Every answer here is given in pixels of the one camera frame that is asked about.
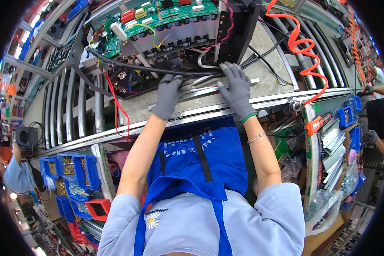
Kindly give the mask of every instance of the daisy print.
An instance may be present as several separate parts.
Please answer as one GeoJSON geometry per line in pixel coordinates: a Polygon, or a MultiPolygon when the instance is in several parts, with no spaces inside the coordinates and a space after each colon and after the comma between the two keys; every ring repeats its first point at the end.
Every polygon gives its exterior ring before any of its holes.
{"type": "Polygon", "coordinates": [[[145,225],[147,226],[148,229],[152,229],[152,228],[155,228],[156,226],[158,226],[158,223],[159,223],[160,220],[157,219],[157,217],[159,215],[160,215],[160,213],[154,212],[154,213],[151,213],[151,214],[147,215],[144,218],[145,225]]]}

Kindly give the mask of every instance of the light blue t-shirt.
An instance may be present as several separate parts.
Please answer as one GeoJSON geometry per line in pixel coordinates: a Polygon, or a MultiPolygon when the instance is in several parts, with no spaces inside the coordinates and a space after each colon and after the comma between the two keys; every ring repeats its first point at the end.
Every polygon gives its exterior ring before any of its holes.
{"type": "MultiPolygon", "coordinates": [[[[267,187],[259,194],[254,208],[237,192],[226,190],[226,195],[224,224],[233,255],[301,255],[305,228],[296,184],[267,187]]],[[[135,197],[115,197],[98,256],[133,255],[140,212],[135,197]]],[[[143,255],[218,255],[220,229],[208,199],[184,193],[160,201],[145,213],[144,222],[147,228],[143,255]]]]}
{"type": "Polygon", "coordinates": [[[13,156],[3,176],[6,187],[16,193],[27,193],[34,190],[34,180],[27,162],[17,163],[13,156]]]}

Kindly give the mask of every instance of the orange coiled air hose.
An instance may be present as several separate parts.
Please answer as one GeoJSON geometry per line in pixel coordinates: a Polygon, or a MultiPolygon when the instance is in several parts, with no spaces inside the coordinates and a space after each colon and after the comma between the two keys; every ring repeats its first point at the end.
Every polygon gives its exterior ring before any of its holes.
{"type": "Polygon", "coordinates": [[[305,101],[303,103],[304,105],[307,105],[308,103],[312,102],[313,100],[316,100],[318,97],[320,97],[320,95],[322,95],[324,93],[324,91],[327,89],[327,86],[328,86],[328,80],[322,74],[312,72],[313,69],[317,68],[318,65],[320,65],[320,58],[317,55],[312,54],[312,53],[309,52],[314,47],[315,42],[312,39],[310,39],[310,38],[304,38],[304,39],[296,40],[298,35],[300,34],[300,23],[298,22],[298,20],[296,18],[294,18],[293,16],[289,15],[289,14],[269,13],[270,9],[273,7],[273,5],[276,2],[277,2],[277,0],[272,0],[269,3],[269,5],[266,8],[266,16],[268,16],[268,17],[290,18],[290,19],[292,19],[292,20],[294,20],[296,22],[296,27],[293,29],[292,33],[290,34],[290,38],[289,38],[289,42],[288,42],[289,49],[293,53],[300,53],[300,54],[304,54],[304,55],[307,55],[307,56],[310,56],[310,57],[313,57],[313,58],[317,59],[316,63],[314,63],[311,67],[309,67],[309,68],[307,68],[305,70],[302,70],[300,72],[300,74],[301,75],[313,75],[313,76],[317,76],[317,77],[320,77],[320,78],[324,79],[324,87],[323,87],[323,89],[318,94],[316,94],[314,97],[312,97],[311,99],[309,99],[309,100],[307,100],[307,101],[305,101]],[[296,48],[296,45],[303,44],[303,43],[309,43],[310,45],[308,47],[306,47],[305,49],[297,49],[296,48]]]}
{"type": "Polygon", "coordinates": [[[353,55],[354,63],[355,63],[355,68],[357,69],[358,72],[358,79],[360,81],[363,81],[364,83],[364,89],[363,92],[366,90],[366,76],[363,71],[363,67],[361,66],[360,62],[360,55],[358,54],[358,49],[357,49],[357,43],[355,39],[355,23],[354,23],[354,11],[352,8],[348,8],[348,33],[350,33],[350,38],[352,39],[351,41],[351,53],[353,55]]]}

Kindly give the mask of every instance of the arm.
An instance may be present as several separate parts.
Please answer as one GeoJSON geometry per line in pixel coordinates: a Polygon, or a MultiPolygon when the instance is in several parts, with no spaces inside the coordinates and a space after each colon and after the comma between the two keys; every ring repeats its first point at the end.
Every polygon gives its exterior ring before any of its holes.
{"type": "Polygon", "coordinates": [[[377,140],[375,141],[375,145],[378,147],[378,149],[384,155],[384,142],[379,137],[377,137],[377,140]]]}
{"type": "Polygon", "coordinates": [[[141,201],[147,173],[167,121],[152,114],[129,151],[122,169],[117,195],[130,194],[141,201]]]}
{"type": "Polygon", "coordinates": [[[13,143],[13,155],[17,163],[21,164],[21,151],[17,143],[13,143]]]}
{"type": "MultiPolygon", "coordinates": [[[[226,103],[236,112],[245,127],[249,141],[263,132],[256,117],[256,110],[249,103],[250,79],[237,64],[225,62],[219,68],[225,73],[229,90],[218,82],[219,90],[226,103]]],[[[250,151],[258,178],[259,193],[268,186],[281,183],[280,168],[267,137],[261,136],[250,144],[250,151]]]]}
{"type": "Polygon", "coordinates": [[[376,93],[384,95],[384,85],[374,85],[373,89],[376,93]]]}
{"type": "MultiPolygon", "coordinates": [[[[243,126],[249,141],[263,133],[263,128],[256,116],[249,117],[249,119],[243,123],[243,126]]],[[[266,187],[281,183],[280,167],[267,136],[261,136],[250,143],[249,146],[253,163],[255,164],[259,193],[266,187]]]]}
{"type": "Polygon", "coordinates": [[[170,74],[165,75],[159,82],[158,98],[152,109],[152,115],[129,151],[122,168],[117,196],[129,194],[141,202],[147,174],[154,160],[159,140],[178,102],[178,87],[181,82],[181,76],[170,74]]]}

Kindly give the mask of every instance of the black shirt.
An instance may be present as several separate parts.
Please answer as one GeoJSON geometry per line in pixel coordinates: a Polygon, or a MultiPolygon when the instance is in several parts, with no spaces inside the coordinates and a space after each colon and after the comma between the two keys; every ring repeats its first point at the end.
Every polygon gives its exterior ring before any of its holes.
{"type": "Polygon", "coordinates": [[[379,138],[384,140],[384,98],[367,101],[366,109],[369,129],[376,131],[379,138]]]}

